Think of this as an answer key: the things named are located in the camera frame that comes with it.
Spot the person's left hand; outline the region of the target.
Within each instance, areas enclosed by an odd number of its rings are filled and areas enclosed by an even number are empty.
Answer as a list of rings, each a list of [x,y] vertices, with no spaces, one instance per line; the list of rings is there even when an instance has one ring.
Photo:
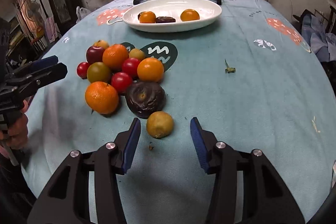
[[[28,142],[28,118],[25,112],[28,110],[28,103],[23,101],[24,107],[21,110],[21,116],[16,122],[8,129],[8,134],[4,135],[1,132],[1,140],[5,140],[6,145],[12,149],[21,149]]]

